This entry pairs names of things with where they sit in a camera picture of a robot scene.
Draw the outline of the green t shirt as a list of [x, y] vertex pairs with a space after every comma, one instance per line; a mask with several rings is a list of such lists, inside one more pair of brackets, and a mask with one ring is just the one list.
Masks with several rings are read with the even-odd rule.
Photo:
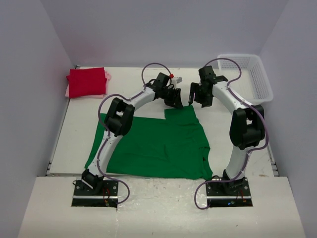
[[163, 119], [134, 117], [103, 172], [166, 179], [212, 177], [210, 145], [192, 106], [166, 109]]

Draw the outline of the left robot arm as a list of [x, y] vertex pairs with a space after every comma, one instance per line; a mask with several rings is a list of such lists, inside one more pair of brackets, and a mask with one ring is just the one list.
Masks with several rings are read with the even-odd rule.
[[105, 132], [100, 146], [93, 160], [88, 164], [82, 173], [82, 182], [85, 188], [92, 195], [97, 195], [102, 191], [105, 169], [109, 160], [119, 143], [131, 129], [134, 113], [147, 103], [155, 99], [163, 99], [167, 106], [182, 108], [180, 98], [181, 89], [177, 87], [182, 82], [181, 77], [172, 78], [171, 76], [159, 73], [156, 79], [148, 82], [142, 90], [130, 98], [125, 98], [119, 94], [106, 97], [114, 97], [106, 117], [101, 118], [101, 107], [98, 109], [99, 123]]

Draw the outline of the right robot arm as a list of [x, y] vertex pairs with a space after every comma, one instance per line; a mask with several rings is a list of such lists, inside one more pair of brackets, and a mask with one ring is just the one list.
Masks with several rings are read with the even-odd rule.
[[232, 195], [245, 181], [245, 170], [251, 153], [265, 137], [264, 109], [260, 105], [253, 106], [231, 89], [228, 79], [217, 76], [211, 66], [199, 69], [200, 82], [192, 82], [188, 103], [210, 107], [217, 98], [232, 115], [229, 137], [233, 144], [230, 161], [223, 171], [222, 178], [213, 184], [213, 188], [221, 189]]

